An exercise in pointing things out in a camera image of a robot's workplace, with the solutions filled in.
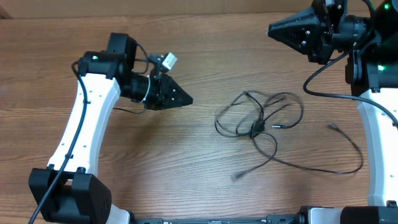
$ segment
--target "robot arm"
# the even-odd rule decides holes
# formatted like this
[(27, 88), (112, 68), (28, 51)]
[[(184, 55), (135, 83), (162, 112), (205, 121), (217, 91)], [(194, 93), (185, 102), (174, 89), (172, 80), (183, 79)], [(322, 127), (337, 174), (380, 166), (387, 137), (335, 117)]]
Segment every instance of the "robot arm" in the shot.
[[(347, 15), (347, 0), (314, 0), (308, 9), (271, 24), (267, 33), (307, 55), (309, 62), (325, 65), (334, 50), (349, 52), (346, 82), (352, 95), (397, 114), (398, 1), (385, 0), (372, 18), (366, 18)], [(394, 144), (398, 130), (377, 107), (359, 102), (358, 109), (368, 144), (369, 205), (386, 206), (387, 201), (398, 200)]]
[[(134, 216), (112, 204), (110, 190), (98, 180), (98, 157), (106, 125), (120, 96), (143, 103), (148, 110), (166, 110), (190, 105), (193, 99), (166, 73), (177, 58), (172, 54), (152, 54), (150, 75), (132, 72), (137, 42), (127, 34), (111, 34), (107, 51), (86, 52), (78, 62), (78, 72), (86, 88), (87, 109), (76, 144), (64, 170), (60, 170), (72, 145), (83, 110), (80, 82), (67, 128), (50, 158), (47, 169), (33, 169), (29, 187), (37, 202), (55, 184), (42, 202), (44, 220), (57, 223), (134, 223)], [(60, 175), (58, 182), (53, 182)]]

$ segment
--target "wooden table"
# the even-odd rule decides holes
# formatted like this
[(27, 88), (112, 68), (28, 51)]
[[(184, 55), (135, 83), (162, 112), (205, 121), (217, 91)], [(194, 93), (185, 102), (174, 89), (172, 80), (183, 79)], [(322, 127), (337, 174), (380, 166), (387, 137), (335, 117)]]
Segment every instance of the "wooden table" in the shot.
[[(265, 34), (271, 22), (287, 16), (0, 21), (0, 222), (27, 223), (36, 206), (27, 185), (30, 171), (47, 165), (75, 99), (70, 64), (88, 50), (106, 49), (110, 32), (128, 33), (148, 52), (173, 52), (179, 60), (169, 75), (194, 98), (191, 106), (167, 111), (113, 112), (99, 179), (111, 189), (114, 204), (141, 218), (261, 217), (297, 212), (302, 205), (367, 205), (369, 168), (356, 103), (303, 92), (303, 82), (320, 66)], [(345, 63), (325, 71), (310, 88), (349, 94)], [(215, 114), (244, 90), (291, 91), (303, 99), (305, 115), (298, 126), (270, 130), (279, 142), (278, 158), (354, 169), (358, 155), (326, 127), (333, 121), (361, 146), (366, 165), (342, 176), (270, 162), (233, 182), (231, 174), (264, 161), (250, 140), (221, 137), (213, 126)], [(117, 105), (142, 107), (127, 99)], [(263, 146), (273, 150), (271, 143)]]

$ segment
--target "black cable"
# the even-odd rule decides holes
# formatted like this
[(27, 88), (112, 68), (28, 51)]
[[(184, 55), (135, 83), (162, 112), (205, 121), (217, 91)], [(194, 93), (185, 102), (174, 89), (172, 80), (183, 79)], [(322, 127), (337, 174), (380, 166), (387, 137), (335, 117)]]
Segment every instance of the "black cable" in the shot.
[(80, 122), (79, 122), (79, 125), (78, 125), (77, 129), (76, 129), (75, 136), (72, 139), (72, 143), (70, 144), (68, 153), (65, 155), (65, 160), (63, 161), (63, 163), (61, 165), (61, 168), (59, 169), (58, 174), (55, 176), (54, 180), (52, 181), (49, 189), (46, 191), (46, 193), (42, 197), (40, 203), (37, 205), (34, 213), (32, 214), (32, 216), (31, 216), (31, 218), (29, 220), (29, 224), (33, 224), (33, 222), (35, 221), (37, 215), (39, 214), (40, 210), (42, 209), (43, 204), (48, 199), (50, 194), (54, 191), (54, 188), (57, 186), (57, 184), (58, 184), (58, 182), (59, 182), (59, 180), (61, 178), (62, 172), (65, 169), (65, 167), (67, 166), (69, 158), (72, 156), (73, 148), (75, 147), (77, 138), (78, 138), (78, 136), (80, 134), (80, 131), (81, 131), (81, 127), (83, 126), (83, 122), (85, 120), (87, 104), (89, 102), (87, 101), (86, 86), (83, 83), (83, 80), (81, 79), (81, 76), (80, 76), (79, 72), (76, 71), (76, 68), (75, 68), (75, 65), (77, 65), (77, 64), (78, 64), (78, 62), (73, 62), (72, 63), (72, 70), (73, 70), (74, 74), (76, 75), (76, 77), (77, 77), (77, 79), (78, 79), (78, 81), (79, 81), (79, 83), (81, 85), (81, 89), (83, 90), (83, 96), (84, 96), (84, 99), (83, 99), (83, 111), (81, 112)]
[[(262, 105), (262, 104), (260, 104), (260, 102), (259, 102), (257, 99), (255, 99), (255, 97), (253, 97), (250, 93), (257, 93), (257, 94), (260, 94), (260, 95), (263, 95), (263, 96), (267, 96), (268, 99), (266, 100), (266, 102), (264, 103), (264, 105)], [(248, 115), (245, 116), (245, 117), (238, 123), (238, 125), (237, 125), (237, 127), (236, 127), (236, 129), (235, 129), (235, 132), (232, 131), (232, 130), (226, 129), (223, 125), (221, 125), (221, 123), (219, 122), (219, 119), (220, 119), (228, 110), (230, 110), (232, 107), (234, 107), (234, 106), (236, 106), (236, 105), (241, 105), (242, 102), (237, 103), (237, 101), (240, 99), (240, 97), (242, 97), (242, 96), (244, 96), (244, 95), (246, 95), (249, 99), (251, 99), (251, 100), (253, 100), (254, 102), (256, 102), (256, 104), (257, 104), (258, 107), (260, 108), (260, 112), (259, 112), (259, 118), (258, 118), (255, 122), (253, 122), (253, 124), (252, 124), (252, 126), (251, 126), (251, 128), (250, 128), (250, 131), (248, 131), (248, 132), (242, 134), (242, 133), (239, 133), (239, 132), (238, 132), (238, 128), (239, 128), (240, 125), (243, 123), (243, 121), (247, 120)], [(216, 118), (215, 118), (215, 128), (216, 128), (216, 131), (217, 131), (218, 134), (220, 134), (220, 135), (222, 135), (222, 136), (224, 136), (224, 137), (227, 137), (227, 138), (238, 138), (238, 137), (242, 137), (242, 136), (249, 136), (249, 137), (251, 138), (253, 144), (254, 144), (254, 147), (255, 147), (264, 157), (268, 158), (268, 160), (266, 160), (264, 163), (262, 163), (262, 164), (260, 164), (260, 165), (258, 165), (258, 166), (255, 166), (255, 167), (253, 167), (253, 168), (251, 168), (251, 169), (248, 169), (248, 170), (245, 170), (245, 171), (242, 171), (242, 172), (238, 172), (237, 174), (233, 175), (233, 180), (237, 180), (237, 179), (243, 177), (244, 175), (248, 174), (249, 172), (254, 171), (254, 170), (256, 170), (256, 169), (258, 169), (258, 168), (260, 168), (260, 167), (266, 165), (266, 164), (267, 164), (269, 161), (271, 161), (271, 160), (276, 161), (276, 162), (280, 162), (281, 164), (285, 164), (285, 165), (287, 165), (287, 166), (295, 167), (295, 168), (298, 168), (298, 169), (310, 170), (310, 171), (318, 171), (318, 172), (327, 172), (327, 173), (332, 173), (332, 174), (352, 174), (352, 173), (355, 173), (355, 172), (359, 171), (359, 170), (362, 168), (363, 163), (364, 163), (363, 154), (362, 154), (360, 148), (358, 147), (358, 145), (357, 145), (346, 133), (344, 133), (337, 125), (335, 125), (335, 124), (333, 124), (333, 123), (330, 124), (330, 127), (331, 127), (332, 129), (334, 129), (335, 131), (338, 131), (340, 134), (342, 134), (342, 135), (353, 145), (353, 147), (356, 149), (356, 151), (358, 152), (358, 154), (359, 154), (359, 156), (360, 156), (361, 163), (360, 163), (359, 167), (356, 168), (355, 170), (346, 171), (346, 172), (340, 172), (340, 171), (325, 170), (325, 169), (315, 169), (315, 168), (309, 168), (309, 167), (304, 167), (304, 166), (292, 164), (292, 163), (289, 163), (289, 162), (285, 162), (285, 161), (282, 161), (282, 160), (280, 160), (280, 159), (278, 159), (278, 158), (275, 157), (275, 155), (276, 155), (276, 153), (277, 153), (277, 150), (278, 150), (278, 142), (277, 142), (276, 138), (275, 138), (273, 135), (271, 135), (271, 134), (265, 132), (265, 127), (264, 127), (264, 126), (265, 126), (265, 123), (267, 122), (267, 120), (269, 120), (272, 116), (274, 116), (274, 115), (277, 114), (278, 112), (284, 110), (286, 107), (293, 105), (293, 103), (286, 103), (286, 104), (284, 104), (283, 106), (280, 106), (278, 109), (276, 109), (275, 111), (271, 112), (266, 118), (264, 118), (264, 113), (265, 113), (265, 109), (266, 109), (268, 106), (274, 105), (274, 104), (276, 104), (276, 103), (283, 103), (283, 101), (285, 101), (285, 100), (287, 99), (286, 95), (292, 96), (293, 99), (294, 99), (294, 101), (300, 105), (300, 109), (301, 109), (300, 117), (299, 117), (299, 119), (298, 119), (296, 122), (294, 122), (294, 123), (291, 124), (291, 125), (277, 125), (277, 126), (280, 127), (280, 129), (293, 128), (294, 126), (298, 125), (299, 122), (301, 122), (301, 120), (302, 120), (302, 118), (303, 118), (304, 105), (303, 105), (301, 99), (300, 99), (297, 95), (295, 95), (295, 94), (293, 94), (293, 93), (289, 93), (289, 92), (277, 93), (277, 94), (275, 94), (275, 95), (269, 96), (269, 95), (263, 94), (263, 93), (258, 92), (258, 91), (253, 91), (253, 90), (245, 91), (245, 92), (243, 92), (242, 94), (240, 94), (229, 106), (227, 106), (223, 111), (221, 111), (220, 114), (218, 114), (218, 115), (216, 116)], [(222, 132), (218, 129), (218, 127), (220, 127), (222, 130), (226, 131), (228, 134), (222, 133)], [(275, 151), (274, 151), (273, 155), (270, 156), (270, 155), (266, 154), (266, 153), (265, 153), (263, 150), (261, 150), (260, 147), (258, 146), (258, 144), (257, 144), (257, 142), (256, 142), (256, 140), (255, 140), (255, 138), (256, 138), (258, 135), (260, 135), (260, 134), (266, 134), (266, 135), (270, 136), (270, 137), (274, 140), (274, 142), (275, 142)]]
[(135, 112), (135, 111), (131, 111), (131, 110), (126, 110), (123, 108), (113, 108), (114, 110), (119, 110), (119, 111), (124, 111), (124, 112), (128, 112), (128, 113), (132, 113), (132, 114), (142, 114), (144, 113), (147, 109), (144, 108), (144, 110), (140, 111), (140, 112)]
[(146, 63), (147, 63), (146, 68), (145, 68), (145, 70), (144, 70), (143, 72), (137, 72), (138, 75), (143, 75), (143, 74), (145, 74), (145, 73), (148, 72), (148, 68), (149, 68), (149, 59), (148, 59), (147, 52), (145, 51), (145, 49), (143, 48), (143, 46), (142, 46), (141, 44), (139, 44), (139, 43), (137, 43), (137, 46), (142, 50), (142, 53), (144, 53), (144, 55), (145, 55), (145, 60), (144, 60), (144, 59), (135, 59), (135, 61), (137, 61), (137, 62), (146, 62)]
[(347, 55), (349, 55), (352, 51), (354, 50), (358, 50), (364, 43), (365, 41), (367, 41), (367, 39), (372, 35), (373, 31), (374, 31), (374, 9), (373, 9), (373, 5), (369, 0), (363, 0), (366, 5), (368, 6), (369, 9), (369, 13), (371, 15), (371, 28), (369, 29), (369, 32), (366, 34), (366, 36), (364, 38), (362, 38), (358, 44), (356, 44), (351, 50), (341, 54), (339, 57), (337, 57), (336, 59), (332, 60), (330, 63), (326, 64), (325, 66), (323, 66), (322, 68), (320, 68), (319, 70), (317, 70), (314, 74), (312, 74), (304, 83), (303, 85), (303, 89), (306, 93), (313, 95), (313, 96), (322, 96), (322, 97), (329, 97), (329, 98), (341, 98), (341, 99), (350, 99), (350, 100), (357, 100), (357, 101), (362, 101), (364, 103), (369, 103), (370, 105), (373, 105), (377, 108), (379, 108), (381, 111), (383, 111), (385, 114), (388, 115), (388, 117), (390, 117), (390, 119), (393, 121), (393, 125), (398, 129), (398, 119), (389, 111), (387, 110), (385, 107), (383, 107), (382, 105), (376, 103), (373, 100), (369, 100), (366, 98), (362, 98), (362, 97), (357, 97), (357, 96), (351, 96), (351, 95), (342, 95), (342, 94), (336, 94), (336, 93), (320, 93), (320, 92), (315, 92), (315, 91), (311, 91), (307, 88), (307, 85), (311, 82), (311, 80), (313, 80), (317, 75), (319, 75), (321, 72), (323, 72), (324, 70), (326, 70), (328, 67), (332, 66), (333, 64), (335, 64), (336, 62), (338, 62), (339, 60), (343, 59), (344, 57), (346, 57)]

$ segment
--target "cable connector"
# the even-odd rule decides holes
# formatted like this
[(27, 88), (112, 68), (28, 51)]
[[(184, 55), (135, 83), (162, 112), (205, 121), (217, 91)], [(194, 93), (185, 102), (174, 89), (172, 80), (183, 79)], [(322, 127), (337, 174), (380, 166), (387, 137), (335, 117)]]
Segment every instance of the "cable connector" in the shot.
[(162, 58), (165, 57), (165, 59), (162, 62), (163, 70), (165, 70), (166, 72), (170, 71), (174, 66), (174, 64), (176, 63), (177, 57), (171, 52), (166, 55), (162, 55), (161, 57)]
[(246, 174), (248, 174), (247, 171), (237, 172), (236, 174), (231, 175), (231, 180), (232, 180), (232, 182), (236, 182), (237, 180), (239, 180), (240, 178), (242, 178)]
[(329, 123), (329, 128), (334, 129), (334, 130), (340, 130), (340, 128), (337, 126), (337, 124), (330, 122)]
[(286, 129), (286, 126), (281, 125), (281, 124), (274, 124), (271, 127), (275, 128), (275, 129)]

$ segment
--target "black bracket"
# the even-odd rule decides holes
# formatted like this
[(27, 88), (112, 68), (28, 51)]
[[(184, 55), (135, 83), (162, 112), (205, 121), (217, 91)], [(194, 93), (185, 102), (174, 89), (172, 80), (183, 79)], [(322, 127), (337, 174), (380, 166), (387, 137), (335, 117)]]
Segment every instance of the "black bracket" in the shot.
[[(48, 190), (58, 171), (32, 169), (29, 188), (37, 204)], [(105, 224), (111, 211), (111, 191), (94, 175), (63, 172), (56, 188), (45, 201), (41, 213), (46, 222)]]

